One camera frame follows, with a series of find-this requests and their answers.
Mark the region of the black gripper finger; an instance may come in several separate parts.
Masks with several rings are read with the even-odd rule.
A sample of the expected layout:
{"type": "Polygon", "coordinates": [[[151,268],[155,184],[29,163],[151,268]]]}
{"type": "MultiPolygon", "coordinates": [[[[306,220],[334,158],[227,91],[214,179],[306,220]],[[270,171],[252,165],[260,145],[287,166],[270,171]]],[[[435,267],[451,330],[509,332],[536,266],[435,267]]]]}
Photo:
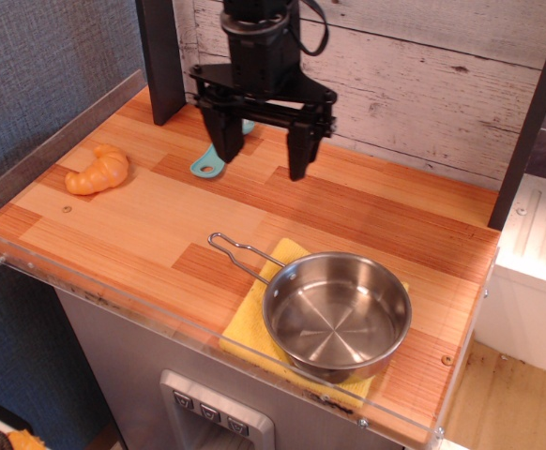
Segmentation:
{"type": "Polygon", "coordinates": [[[313,124],[295,121],[288,128],[287,149],[289,176],[292,181],[305,177],[308,166],[315,161],[324,134],[313,124]]]}
{"type": "Polygon", "coordinates": [[[245,143],[241,108],[201,106],[200,110],[219,158],[225,163],[231,163],[245,143]]]}

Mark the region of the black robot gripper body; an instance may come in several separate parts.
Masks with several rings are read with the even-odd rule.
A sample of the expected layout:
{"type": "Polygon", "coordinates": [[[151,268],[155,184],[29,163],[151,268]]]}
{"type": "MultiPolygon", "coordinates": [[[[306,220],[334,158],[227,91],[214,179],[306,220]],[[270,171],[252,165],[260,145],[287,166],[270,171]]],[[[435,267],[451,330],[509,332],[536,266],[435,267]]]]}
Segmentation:
{"type": "Polygon", "coordinates": [[[295,121],[319,127],[325,137],[335,131],[334,91],[301,69],[303,53],[325,49],[328,26],[319,46],[302,43],[298,11],[223,11],[220,26],[228,39],[230,62],[196,65],[197,105],[237,106],[243,119],[289,128],[295,121]]]}

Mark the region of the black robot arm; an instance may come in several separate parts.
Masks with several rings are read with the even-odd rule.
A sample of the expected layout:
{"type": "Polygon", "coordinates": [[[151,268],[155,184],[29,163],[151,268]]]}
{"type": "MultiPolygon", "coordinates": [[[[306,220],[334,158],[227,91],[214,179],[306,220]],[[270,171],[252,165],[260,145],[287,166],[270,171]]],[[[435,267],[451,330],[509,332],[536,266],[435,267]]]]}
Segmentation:
{"type": "Polygon", "coordinates": [[[243,120],[279,128],[287,134],[289,176],[305,177],[322,139],[336,126],[336,93],[308,77],[301,56],[320,55],[324,33],[310,51],[300,37],[297,1],[226,1],[220,25],[228,38],[227,64],[197,65],[195,100],[217,154],[231,162],[244,146],[243,120]]]}

